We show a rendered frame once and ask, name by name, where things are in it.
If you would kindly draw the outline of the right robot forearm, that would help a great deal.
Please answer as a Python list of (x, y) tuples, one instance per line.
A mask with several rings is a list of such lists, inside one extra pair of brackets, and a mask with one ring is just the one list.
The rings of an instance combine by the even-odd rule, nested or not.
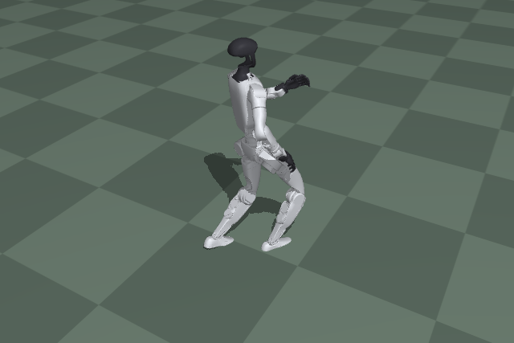
[(267, 138), (267, 140), (262, 141), (262, 145), (265, 149), (268, 150), (268, 152), (275, 157), (277, 161), (279, 161), (279, 157), (287, 156), (284, 148), (282, 148), (279, 143), (276, 141), (275, 137), (271, 133), (271, 130), (268, 128), (268, 126), (264, 127), (264, 133)]

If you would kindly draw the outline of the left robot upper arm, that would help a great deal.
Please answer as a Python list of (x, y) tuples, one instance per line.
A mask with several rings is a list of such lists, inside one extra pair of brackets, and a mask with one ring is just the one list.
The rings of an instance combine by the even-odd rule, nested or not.
[(235, 70), (233, 70), (233, 71), (231, 71), (230, 73), (227, 74), (228, 79), (229, 79), (231, 73), (233, 73), (234, 71), (237, 71), (237, 69), (235, 69)]

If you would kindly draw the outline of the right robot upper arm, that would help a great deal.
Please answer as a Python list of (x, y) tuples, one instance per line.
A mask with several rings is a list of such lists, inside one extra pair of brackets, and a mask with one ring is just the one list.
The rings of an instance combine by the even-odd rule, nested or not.
[(257, 141), (265, 141), (267, 140), (264, 133), (264, 127), (266, 126), (267, 119), (267, 92), (259, 84), (250, 84), (247, 98), (251, 103), (252, 116), (255, 126), (252, 135)]

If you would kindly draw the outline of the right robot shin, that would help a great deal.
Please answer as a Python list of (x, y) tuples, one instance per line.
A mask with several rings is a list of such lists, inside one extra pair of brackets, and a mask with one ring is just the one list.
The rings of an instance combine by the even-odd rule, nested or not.
[(278, 242), (279, 238), (286, 231), (286, 228), (288, 228), (293, 223), (296, 216), (302, 209), (305, 199), (306, 197), (300, 192), (298, 192), (292, 196), (292, 200), (290, 201), (290, 203), (288, 201), (284, 201), (282, 203), (279, 209), (279, 214), (276, 218), (274, 229), (268, 239), (268, 241), (271, 240), (271, 245), (275, 245)]

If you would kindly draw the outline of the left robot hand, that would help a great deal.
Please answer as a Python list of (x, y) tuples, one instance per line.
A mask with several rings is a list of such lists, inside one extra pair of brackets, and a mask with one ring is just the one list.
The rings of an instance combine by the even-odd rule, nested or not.
[[(306, 82), (306, 83), (305, 83)], [(286, 83), (281, 83), (277, 86), (275, 86), (275, 90), (279, 91), (280, 89), (284, 89), (285, 94), (288, 93), (289, 89), (298, 88), (299, 86), (308, 85), (310, 87), (310, 81), (309, 78), (305, 75), (292, 75), (288, 80), (286, 80)]]

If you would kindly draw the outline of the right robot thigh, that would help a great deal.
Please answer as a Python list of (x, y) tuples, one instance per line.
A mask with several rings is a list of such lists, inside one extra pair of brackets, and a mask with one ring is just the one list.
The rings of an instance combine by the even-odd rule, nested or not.
[(291, 188), (286, 192), (286, 199), (290, 203), (292, 196), (298, 192), (304, 195), (304, 182), (300, 175), (299, 170), (296, 168), (292, 173), (289, 169), (287, 162), (277, 161), (270, 153), (263, 152), (259, 155), (259, 160), (262, 162), (261, 166), (267, 169), (272, 174), (277, 175)]

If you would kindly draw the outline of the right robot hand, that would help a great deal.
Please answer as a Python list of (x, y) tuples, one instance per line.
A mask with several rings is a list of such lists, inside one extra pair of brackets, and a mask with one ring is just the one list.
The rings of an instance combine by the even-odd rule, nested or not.
[(286, 151), (286, 150), (285, 150), (285, 152), (286, 152), (287, 156), (286, 157), (285, 156), (279, 157), (279, 160), (281, 162), (284, 162), (284, 161), (287, 162), (288, 166), (291, 165), (291, 167), (289, 169), (292, 169), (291, 172), (290, 172), (290, 173), (292, 173), (296, 169), (296, 166), (295, 166), (295, 163), (293, 162), (291, 154), (288, 153), (288, 151)]

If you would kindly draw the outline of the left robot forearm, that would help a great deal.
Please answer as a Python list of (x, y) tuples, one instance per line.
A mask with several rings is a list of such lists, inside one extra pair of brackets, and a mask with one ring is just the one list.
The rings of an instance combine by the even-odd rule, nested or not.
[[(277, 86), (277, 85), (276, 85)], [(273, 88), (265, 88), (266, 92), (267, 92), (267, 100), (268, 99), (275, 99), (276, 97), (281, 97), (285, 94), (285, 91), (284, 89), (280, 89), (279, 91), (276, 91), (275, 90), (275, 87)]]

